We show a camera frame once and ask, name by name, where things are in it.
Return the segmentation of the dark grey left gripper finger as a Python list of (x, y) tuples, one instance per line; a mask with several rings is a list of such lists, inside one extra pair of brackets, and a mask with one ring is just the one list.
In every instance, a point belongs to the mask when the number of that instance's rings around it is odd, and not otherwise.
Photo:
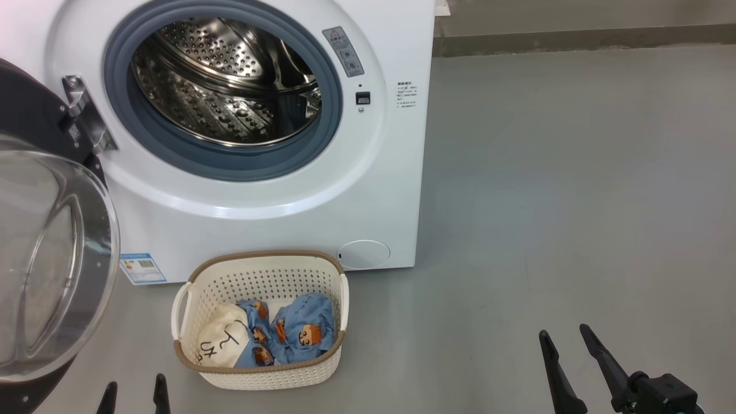
[(114, 414), (116, 410), (118, 383), (109, 382), (101, 398), (96, 414)]
[(156, 375), (153, 401), (155, 404), (155, 414), (171, 413), (167, 380), (164, 374)]

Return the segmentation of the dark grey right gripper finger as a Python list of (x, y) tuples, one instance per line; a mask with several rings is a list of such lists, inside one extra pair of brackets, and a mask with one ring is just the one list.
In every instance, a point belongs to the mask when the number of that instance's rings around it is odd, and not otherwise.
[(625, 370), (618, 364), (615, 357), (607, 350), (589, 325), (581, 323), (579, 327), (589, 354), (597, 361), (604, 376), (611, 394), (612, 408), (615, 412), (632, 412), (633, 401), (631, 401), (628, 375)]
[(559, 363), (559, 352), (549, 333), (541, 330), (539, 333), (542, 359), (545, 364), (545, 373), (549, 383), (550, 397), (554, 412), (560, 413), (587, 413), (587, 406), (576, 396), (573, 388)]

